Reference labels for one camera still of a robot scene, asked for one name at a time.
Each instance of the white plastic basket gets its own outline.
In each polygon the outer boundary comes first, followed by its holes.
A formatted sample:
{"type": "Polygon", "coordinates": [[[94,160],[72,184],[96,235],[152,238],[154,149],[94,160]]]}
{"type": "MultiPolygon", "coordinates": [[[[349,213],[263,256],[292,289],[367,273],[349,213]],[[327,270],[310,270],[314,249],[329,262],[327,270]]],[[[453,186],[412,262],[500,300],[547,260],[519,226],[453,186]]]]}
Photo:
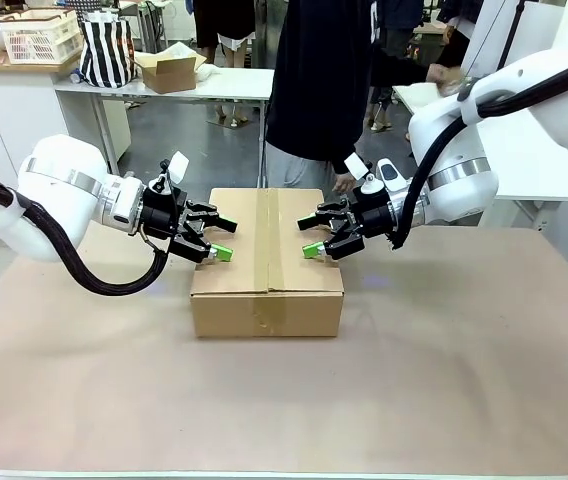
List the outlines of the white plastic basket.
{"type": "Polygon", "coordinates": [[[33,8],[0,18],[0,31],[11,63],[59,65],[82,50],[82,32],[74,10],[33,8]]]}

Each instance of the robotic arm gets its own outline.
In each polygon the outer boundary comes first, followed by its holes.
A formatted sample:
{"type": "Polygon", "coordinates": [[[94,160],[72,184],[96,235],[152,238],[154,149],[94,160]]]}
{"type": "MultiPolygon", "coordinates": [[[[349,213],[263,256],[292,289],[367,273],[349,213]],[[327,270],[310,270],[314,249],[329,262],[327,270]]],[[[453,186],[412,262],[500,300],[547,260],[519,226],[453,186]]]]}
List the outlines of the robotic arm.
{"type": "Polygon", "coordinates": [[[146,288],[160,275],[169,254],[196,263],[206,258],[230,261],[233,252],[210,244],[203,231],[215,226],[235,232],[237,225],[221,217],[215,206],[187,200],[177,187],[187,166],[188,159],[178,152],[144,185],[134,177],[108,174],[101,152],[92,145],[65,135],[45,138],[23,162],[18,189],[0,184],[0,238],[33,259],[62,260],[78,283],[109,296],[146,288]],[[139,233],[154,252],[149,271],[123,285],[93,276],[76,252],[90,220],[131,236],[139,233]],[[167,250],[149,237],[168,239],[167,250]]]}
{"type": "Polygon", "coordinates": [[[304,255],[337,260],[363,250],[364,238],[382,234],[397,249],[413,227],[481,213],[499,182],[476,125],[525,108],[568,149],[568,50],[533,54],[419,110],[409,125],[418,168],[408,181],[388,159],[378,162],[374,175],[351,157],[347,166],[364,184],[355,189],[355,201],[319,205],[315,214],[298,222],[301,230],[325,225],[333,234],[326,242],[306,246],[304,255]]]}

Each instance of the cardboard box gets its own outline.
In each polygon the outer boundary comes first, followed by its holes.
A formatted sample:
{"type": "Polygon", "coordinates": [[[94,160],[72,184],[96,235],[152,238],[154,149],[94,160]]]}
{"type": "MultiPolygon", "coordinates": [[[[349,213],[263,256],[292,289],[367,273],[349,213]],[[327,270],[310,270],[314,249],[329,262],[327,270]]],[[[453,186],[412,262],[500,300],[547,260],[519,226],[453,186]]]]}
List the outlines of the cardboard box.
{"type": "Polygon", "coordinates": [[[155,55],[136,55],[144,85],[157,93],[194,89],[197,85],[195,71],[206,59],[197,54],[174,58],[170,50],[155,55]]]}
{"type": "Polygon", "coordinates": [[[198,337],[334,337],[344,287],[337,262],[307,260],[302,247],[329,232],[300,232],[297,220],[322,203],[319,190],[214,189],[211,203],[238,222],[235,234],[209,229],[234,250],[229,263],[198,265],[191,307],[198,337]]]}

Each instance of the tote bag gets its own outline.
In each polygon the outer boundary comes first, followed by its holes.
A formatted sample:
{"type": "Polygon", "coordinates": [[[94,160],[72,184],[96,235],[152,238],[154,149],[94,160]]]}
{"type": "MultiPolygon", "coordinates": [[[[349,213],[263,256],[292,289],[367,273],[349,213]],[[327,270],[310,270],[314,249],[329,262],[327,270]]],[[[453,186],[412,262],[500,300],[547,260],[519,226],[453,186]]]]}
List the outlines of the tote bag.
{"type": "Polygon", "coordinates": [[[80,73],[94,87],[119,88],[135,77],[131,26],[117,22],[83,22],[80,73]]]}

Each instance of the green fingertip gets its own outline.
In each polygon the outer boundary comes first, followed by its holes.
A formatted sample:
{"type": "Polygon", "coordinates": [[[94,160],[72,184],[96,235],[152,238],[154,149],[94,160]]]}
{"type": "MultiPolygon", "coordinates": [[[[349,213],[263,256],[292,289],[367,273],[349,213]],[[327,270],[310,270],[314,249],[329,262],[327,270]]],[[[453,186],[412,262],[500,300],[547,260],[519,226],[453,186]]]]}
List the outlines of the green fingertip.
{"type": "Polygon", "coordinates": [[[302,247],[304,258],[315,258],[320,254],[320,247],[324,246],[324,242],[317,242],[302,247]]]}
{"type": "Polygon", "coordinates": [[[230,262],[231,261],[231,257],[233,257],[233,250],[232,249],[222,247],[221,245],[215,245],[215,244],[212,244],[211,247],[213,247],[215,250],[217,250],[217,255],[215,256],[215,258],[217,258],[219,261],[221,261],[221,262],[230,262]]]}

